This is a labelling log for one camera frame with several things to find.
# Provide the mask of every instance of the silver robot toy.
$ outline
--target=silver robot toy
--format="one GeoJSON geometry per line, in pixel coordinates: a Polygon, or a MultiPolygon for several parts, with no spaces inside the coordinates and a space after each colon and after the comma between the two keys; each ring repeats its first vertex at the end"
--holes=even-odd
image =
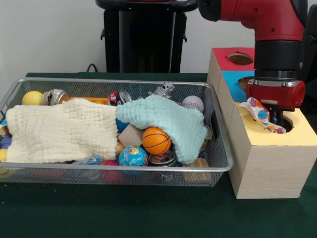
{"type": "Polygon", "coordinates": [[[156,94],[169,99],[174,89],[175,86],[171,82],[165,82],[162,86],[157,87],[153,93],[149,92],[149,95],[156,94]]]}

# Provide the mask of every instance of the green table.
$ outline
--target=green table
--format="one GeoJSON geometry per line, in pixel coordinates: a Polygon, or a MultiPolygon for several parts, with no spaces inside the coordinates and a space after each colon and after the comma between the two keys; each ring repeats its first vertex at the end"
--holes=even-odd
{"type": "MultiPolygon", "coordinates": [[[[203,74],[28,74],[206,81],[203,74]]],[[[308,238],[317,234],[317,171],[299,199],[236,200],[227,173],[214,188],[0,183],[1,238],[308,238]]]]}

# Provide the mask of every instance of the yellow ball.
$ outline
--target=yellow ball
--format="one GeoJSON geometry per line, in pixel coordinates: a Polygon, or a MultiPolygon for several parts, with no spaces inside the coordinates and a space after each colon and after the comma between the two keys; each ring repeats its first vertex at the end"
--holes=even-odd
{"type": "Polygon", "coordinates": [[[0,149],[0,162],[5,161],[6,149],[0,149]]]}
{"type": "Polygon", "coordinates": [[[42,93],[31,91],[24,95],[22,105],[41,105],[42,93]]]}
{"type": "Polygon", "coordinates": [[[14,170],[8,170],[7,168],[0,168],[0,179],[7,179],[15,173],[14,170]]]}

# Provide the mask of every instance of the metal basket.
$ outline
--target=metal basket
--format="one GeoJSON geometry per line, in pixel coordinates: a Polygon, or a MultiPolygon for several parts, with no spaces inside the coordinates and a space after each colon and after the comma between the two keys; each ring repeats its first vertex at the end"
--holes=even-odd
{"type": "MultiPolygon", "coordinates": [[[[107,97],[113,91],[125,89],[133,99],[147,97],[163,82],[26,78],[16,81],[0,102],[0,120],[5,112],[21,104],[29,91],[45,92],[64,89],[71,97],[107,97]]],[[[205,124],[213,130],[213,140],[199,154],[209,168],[188,167],[128,167],[103,165],[0,163],[1,182],[136,184],[169,186],[214,186],[223,172],[231,169],[232,155],[224,128],[224,120],[214,88],[206,83],[174,82],[172,100],[182,102],[189,95],[200,97],[205,104],[205,124]]]]}

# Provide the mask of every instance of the mint green towel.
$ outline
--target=mint green towel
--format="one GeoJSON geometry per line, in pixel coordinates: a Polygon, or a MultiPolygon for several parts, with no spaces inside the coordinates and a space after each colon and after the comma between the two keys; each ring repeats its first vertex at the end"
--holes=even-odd
{"type": "Polygon", "coordinates": [[[183,164],[198,158],[207,133],[204,115],[197,109],[184,108],[158,95],[118,105],[117,118],[139,129],[151,126],[162,129],[170,136],[177,160],[183,164]]]}

